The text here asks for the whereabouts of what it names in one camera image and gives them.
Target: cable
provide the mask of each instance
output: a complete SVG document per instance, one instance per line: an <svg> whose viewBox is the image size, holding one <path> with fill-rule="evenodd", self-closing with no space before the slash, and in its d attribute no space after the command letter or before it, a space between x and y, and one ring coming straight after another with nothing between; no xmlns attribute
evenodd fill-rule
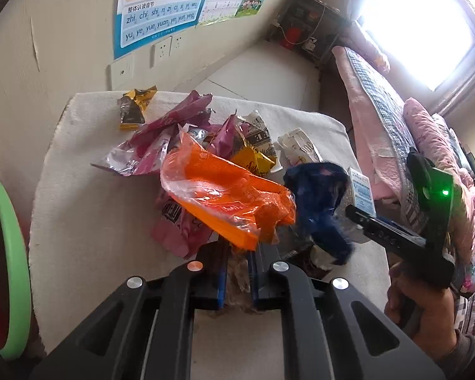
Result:
<svg viewBox="0 0 475 380"><path fill-rule="evenodd" d="M283 34L283 37L285 39L285 41L289 44L292 44L292 45L299 45L299 44L304 44L305 42L307 42L316 32L316 30L318 29L319 25L320 25L320 22L322 21L322 17L324 16L324 13L326 12L326 7L324 6L324 10L322 11L322 15L320 16L320 19L319 19L319 22L317 23L317 26L314 28L314 30L312 31L312 34L310 34L305 40L303 40L302 42L300 43L292 43L289 41L289 39L287 39L287 36L285 35L285 31L283 30L283 27L280 23L278 23L278 27L280 28L280 30L282 31L282 34Z"/></svg>

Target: orange plastic bag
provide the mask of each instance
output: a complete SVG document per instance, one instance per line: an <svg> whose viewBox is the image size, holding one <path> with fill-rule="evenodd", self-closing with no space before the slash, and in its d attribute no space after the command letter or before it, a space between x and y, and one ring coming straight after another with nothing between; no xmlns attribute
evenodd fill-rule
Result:
<svg viewBox="0 0 475 380"><path fill-rule="evenodd" d="M181 132L181 145L163 161L164 190L188 212L234 245L255 250L271 242L277 224L293 224L289 189L204 150Z"/></svg>

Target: pink wrapper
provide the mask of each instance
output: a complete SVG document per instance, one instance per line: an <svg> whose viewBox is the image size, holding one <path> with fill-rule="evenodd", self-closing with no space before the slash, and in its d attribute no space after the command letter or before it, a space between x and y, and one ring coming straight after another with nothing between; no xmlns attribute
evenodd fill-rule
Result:
<svg viewBox="0 0 475 380"><path fill-rule="evenodd" d="M193 90L181 103L153 123L137 130L130 140L114 147L92 166L115 171L122 176L158 173L168 150L170 139L177 134L177 126L188 124L211 127L211 109L206 107L213 96L200 96Z"/></svg>
<svg viewBox="0 0 475 380"><path fill-rule="evenodd" d="M211 141L208 151L218 157L231 158L237 150L243 148L243 138L248 127L236 113L230 115Z"/></svg>
<svg viewBox="0 0 475 380"><path fill-rule="evenodd" d="M162 216L151 230L151 236L166 250L186 258L195 255L212 233L213 230L169 197L162 207Z"/></svg>

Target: finger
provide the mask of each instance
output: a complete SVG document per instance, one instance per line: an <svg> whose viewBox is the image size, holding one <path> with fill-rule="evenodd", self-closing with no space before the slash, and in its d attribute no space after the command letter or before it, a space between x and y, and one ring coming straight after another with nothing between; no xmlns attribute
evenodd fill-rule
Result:
<svg viewBox="0 0 475 380"><path fill-rule="evenodd" d="M396 285L401 292L411 298L418 306L430 310L436 309L443 299L443 291L431 287L424 281L414 279L401 273L396 280Z"/></svg>
<svg viewBox="0 0 475 380"><path fill-rule="evenodd" d="M399 275L401 274L401 268L403 267L402 264L403 264L403 261L400 261L399 263L394 264L390 268L389 276L391 279L395 279L399 277Z"/></svg>
<svg viewBox="0 0 475 380"><path fill-rule="evenodd" d="M399 324L399 321L401 319L401 315L398 309L392 309L390 308L390 304L387 303L385 305L385 310L383 313L391 319L391 321L395 324Z"/></svg>
<svg viewBox="0 0 475 380"><path fill-rule="evenodd" d="M391 284L387 290L387 298L389 299L389 305L391 309L397 309L401 306L401 297L403 297L403 294L401 293L397 284Z"/></svg>

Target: yellow wrapper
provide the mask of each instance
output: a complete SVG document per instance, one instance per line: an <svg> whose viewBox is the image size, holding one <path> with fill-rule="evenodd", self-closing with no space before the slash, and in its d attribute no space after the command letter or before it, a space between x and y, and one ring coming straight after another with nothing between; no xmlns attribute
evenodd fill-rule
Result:
<svg viewBox="0 0 475 380"><path fill-rule="evenodd" d="M148 90L130 90L123 94L118 100L121 113L121 123L119 128L122 130L137 130L145 123L144 111L149 105L151 99L157 93L154 85Z"/></svg>
<svg viewBox="0 0 475 380"><path fill-rule="evenodd" d="M240 167L246 168L256 176L266 175L275 165L275 162L249 145L245 146L234 157L232 157L231 162Z"/></svg>

